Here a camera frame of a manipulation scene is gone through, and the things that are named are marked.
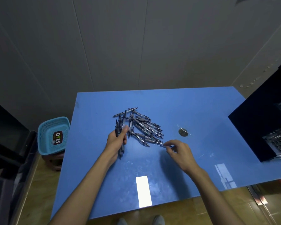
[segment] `plastic basket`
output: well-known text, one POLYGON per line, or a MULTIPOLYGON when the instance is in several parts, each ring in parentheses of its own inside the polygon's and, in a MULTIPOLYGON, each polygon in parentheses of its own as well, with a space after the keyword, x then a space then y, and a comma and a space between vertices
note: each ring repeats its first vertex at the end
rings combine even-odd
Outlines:
POLYGON ((57 117, 39 125, 37 134, 38 150, 41 155, 49 155, 65 150, 70 122, 67 117, 57 117))

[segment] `gray wall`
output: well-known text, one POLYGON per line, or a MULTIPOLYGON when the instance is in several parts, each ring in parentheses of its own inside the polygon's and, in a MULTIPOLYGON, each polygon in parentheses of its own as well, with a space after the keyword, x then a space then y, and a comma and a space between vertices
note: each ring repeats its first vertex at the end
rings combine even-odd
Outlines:
POLYGON ((248 96, 279 64, 281 0, 0 0, 0 104, 34 130, 77 92, 248 96))

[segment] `blue table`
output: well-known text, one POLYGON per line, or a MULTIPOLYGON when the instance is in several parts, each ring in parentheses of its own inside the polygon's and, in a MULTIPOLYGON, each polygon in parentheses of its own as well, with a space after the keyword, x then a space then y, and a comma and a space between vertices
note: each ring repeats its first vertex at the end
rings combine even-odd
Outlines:
MULTIPOLYGON (((187 143, 219 190, 281 178, 281 160, 259 162, 228 119, 243 101, 233 87, 78 93, 52 216, 103 151, 115 127, 112 116, 130 107, 159 124, 164 141, 187 143), (192 136, 180 136, 178 126, 192 136)), ((130 138, 105 177, 90 219, 138 209, 139 176, 148 177, 153 205, 199 196, 165 148, 130 138)))

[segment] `tiled floor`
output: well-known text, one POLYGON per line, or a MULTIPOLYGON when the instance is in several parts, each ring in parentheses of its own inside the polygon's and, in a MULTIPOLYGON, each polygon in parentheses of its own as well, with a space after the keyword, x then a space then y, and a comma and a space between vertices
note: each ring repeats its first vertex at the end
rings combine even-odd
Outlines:
MULTIPOLYGON (((49 170, 39 160, 18 225, 43 225, 50 219, 59 172, 49 170)), ((257 206, 246 187, 222 192, 226 200, 247 225, 281 225, 281 185, 278 181, 259 185, 268 204, 257 206)), ((201 197, 142 208, 88 221, 91 224, 116 224, 124 218, 128 224, 151 224, 155 215, 161 214, 166 225, 211 224, 201 197)))

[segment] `pile of pens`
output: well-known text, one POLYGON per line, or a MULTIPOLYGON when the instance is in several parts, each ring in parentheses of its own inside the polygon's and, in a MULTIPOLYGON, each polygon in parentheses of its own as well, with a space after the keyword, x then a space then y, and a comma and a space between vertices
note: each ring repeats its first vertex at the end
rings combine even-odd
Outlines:
MULTIPOLYGON (((128 108, 128 110, 125 110, 124 112, 113 116, 113 118, 119 117, 119 120, 116 120, 116 136, 121 133, 122 129, 125 126, 125 122, 129 121, 129 131, 127 132, 128 138, 130 138, 130 136, 134 136, 144 146, 150 147, 150 145, 147 143, 149 142, 164 147, 163 142, 158 139, 163 139, 163 134, 160 126, 153 123, 148 116, 138 113, 136 111, 137 108, 138 107, 128 108), (134 132, 134 127, 138 128, 144 134, 134 132)), ((120 158, 123 156, 124 152, 124 145, 122 145, 119 149, 120 158)))

